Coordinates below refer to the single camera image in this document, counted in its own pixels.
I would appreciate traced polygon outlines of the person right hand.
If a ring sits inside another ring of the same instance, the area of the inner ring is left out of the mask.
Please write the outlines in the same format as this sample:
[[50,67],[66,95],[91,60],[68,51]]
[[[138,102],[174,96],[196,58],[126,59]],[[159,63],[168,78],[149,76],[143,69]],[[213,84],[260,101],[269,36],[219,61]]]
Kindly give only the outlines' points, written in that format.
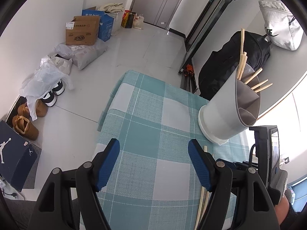
[[281,223],[285,220],[287,217],[288,211],[290,208],[289,201],[285,195],[283,195],[280,199],[279,204],[274,206],[275,213],[277,216],[278,224],[281,225]]

